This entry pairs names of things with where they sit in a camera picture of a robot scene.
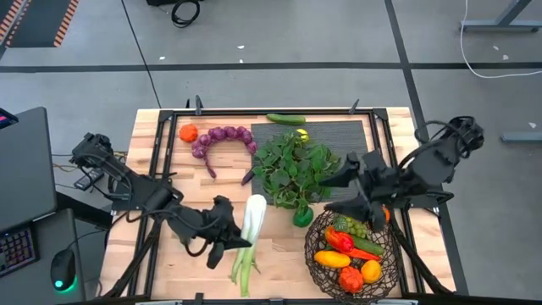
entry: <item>black wire basket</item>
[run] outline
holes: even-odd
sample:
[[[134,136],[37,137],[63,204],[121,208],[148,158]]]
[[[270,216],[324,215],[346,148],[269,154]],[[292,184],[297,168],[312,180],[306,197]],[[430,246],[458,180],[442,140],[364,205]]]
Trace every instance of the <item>black wire basket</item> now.
[[[325,229],[333,224],[336,213],[325,211],[320,214],[308,229],[305,236],[305,263],[312,276],[314,283],[320,287],[322,292],[332,296],[347,304],[369,304],[381,298],[386,297],[391,289],[397,285],[399,273],[395,258],[396,249],[390,227],[386,225],[381,232],[370,232],[370,241],[379,244],[384,249],[384,255],[380,260],[382,266],[382,275],[380,280],[373,284],[364,284],[360,292],[352,294],[345,292],[339,285],[340,269],[330,268],[317,263],[314,260],[314,254],[324,250],[327,242],[325,241]],[[353,258],[350,266],[360,269],[366,261]]]

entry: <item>wooden table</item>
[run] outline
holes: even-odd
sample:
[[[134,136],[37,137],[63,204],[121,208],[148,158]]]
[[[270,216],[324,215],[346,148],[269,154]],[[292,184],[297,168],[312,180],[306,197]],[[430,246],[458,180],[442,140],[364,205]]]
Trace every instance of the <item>wooden table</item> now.
[[[413,136],[414,126],[409,108],[387,108],[391,134],[395,143],[397,159],[401,160],[418,146]],[[158,109],[141,109],[137,113],[134,131],[130,142],[127,165],[139,174],[148,174],[154,136],[158,122]],[[374,150],[368,119],[363,115],[311,115],[307,121],[344,121],[361,120],[368,144],[368,150]],[[200,132],[216,126],[244,125],[250,129],[251,124],[268,123],[264,116],[186,116],[180,117],[177,126],[195,123]],[[169,122],[166,123],[163,143],[167,142]],[[381,143],[384,141],[384,127],[377,124]],[[211,150],[209,158],[218,178],[208,175],[203,162],[191,156],[191,147],[175,137],[174,151],[170,172],[176,188],[185,195],[183,204],[192,208],[211,208],[213,197],[223,195],[234,204],[235,222],[241,227],[246,199],[252,194],[251,186],[241,186],[240,182],[247,170],[251,168],[251,158],[240,142],[221,142]],[[389,156],[383,147],[384,158]],[[161,147],[158,169],[163,167],[165,144]],[[313,206],[315,213],[324,210],[323,204]],[[445,250],[439,221],[430,212],[423,209],[411,209],[410,218],[416,247],[423,261],[429,266],[441,283],[454,290],[451,267]],[[135,217],[139,212],[131,212]],[[326,298],[313,283],[303,252],[304,237],[307,228],[300,229],[291,223],[292,211],[269,207],[263,229],[257,244],[257,263],[261,274],[251,273],[251,298]],[[111,230],[108,248],[103,260],[100,280],[103,291],[108,291],[121,276],[133,257],[138,223],[128,224],[120,220]],[[201,240],[192,244],[192,249],[199,249]],[[412,267],[403,252],[407,282],[410,291],[415,291]],[[178,237],[167,226],[163,225],[159,249],[152,299],[193,299],[197,292],[203,292],[206,299],[239,299],[240,287],[234,285],[229,278],[235,251],[228,251],[215,270],[206,267],[207,254],[199,258],[191,258],[185,253]],[[147,270],[147,258],[143,261],[139,274],[136,292],[142,293]],[[397,285],[389,297],[400,297]]]

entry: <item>cucumber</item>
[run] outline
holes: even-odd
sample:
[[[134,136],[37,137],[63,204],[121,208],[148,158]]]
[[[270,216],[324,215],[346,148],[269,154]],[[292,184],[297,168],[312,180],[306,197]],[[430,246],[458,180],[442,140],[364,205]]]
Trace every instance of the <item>cucumber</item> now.
[[[302,115],[267,114],[268,120],[283,125],[303,125],[305,117]]]
[[[384,254],[384,249],[381,246],[375,244],[372,241],[368,241],[366,239],[359,238],[359,237],[356,237],[356,236],[353,236],[352,239],[354,240],[354,247],[356,247],[358,249],[367,251],[367,252],[372,253],[374,255],[382,255],[382,254]]]

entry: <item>red bell pepper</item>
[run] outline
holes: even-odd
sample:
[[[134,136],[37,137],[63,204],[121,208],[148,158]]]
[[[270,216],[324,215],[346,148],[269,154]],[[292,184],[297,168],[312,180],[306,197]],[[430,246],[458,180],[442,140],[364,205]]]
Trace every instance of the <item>red bell pepper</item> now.
[[[325,230],[325,240],[330,246],[344,254],[354,250],[354,240],[352,240],[352,236],[349,236],[348,233],[345,232],[336,231],[332,225]]]
[[[381,259],[379,256],[376,256],[376,255],[371,254],[371,253],[369,253],[367,251],[363,251],[361,249],[356,249],[356,248],[352,249],[349,252],[343,252],[343,254],[346,254],[351,258],[360,258],[360,259],[365,259],[365,260],[373,259],[373,260],[375,260],[377,262],[379,262],[380,259]]]

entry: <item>concrete floor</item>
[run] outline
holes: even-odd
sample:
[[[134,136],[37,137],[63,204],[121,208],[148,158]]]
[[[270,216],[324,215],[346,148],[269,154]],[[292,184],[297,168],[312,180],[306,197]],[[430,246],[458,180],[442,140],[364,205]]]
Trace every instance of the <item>concrete floor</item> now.
[[[200,18],[184,30],[143,0],[125,2],[149,64],[238,64],[240,59],[399,63],[386,7],[379,0],[205,1]],[[471,0],[469,16],[495,17],[508,2]],[[462,62],[457,27],[463,1],[393,4],[411,63]],[[540,16],[541,2],[531,3],[521,15]],[[464,39],[471,62],[542,61],[542,33],[468,33]],[[60,48],[12,48],[0,59],[0,66],[137,64],[142,64],[141,56],[120,0],[80,0]],[[432,69],[414,70],[413,76],[425,119],[473,115],[486,130],[484,147],[460,164],[454,182],[445,186],[456,193],[449,209],[469,293],[542,299],[542,240],[537,236],[542,231],[537,200],[542,196],[537,183],[542,146],[499,140],[503,131],[532,130],[529,122],[540,131],[542,75],[481,80],[465,69]],[[196,94],[207,108],[350,106],[357,98],[360,106],[411,106],[400,69],[179,70],[153,71],[152,78],[165,108],[184,107]],[[0,92],[1,107],[11,112],[47,108],[54,153],[70,152],[87,131],[104,133],[116,150],[126,150],[136,110],[157,107],[147,72],[0,73]],[[55,172],[57,182],[68,185],[79,176]],[[108,208],[97,192],[60,190]],[[93,230],[86,224],[79,229],[80,234]],[[94,286],[92,278],[99,276],[102,264],[102,236],[89,236],[80,246],[85,278]]]

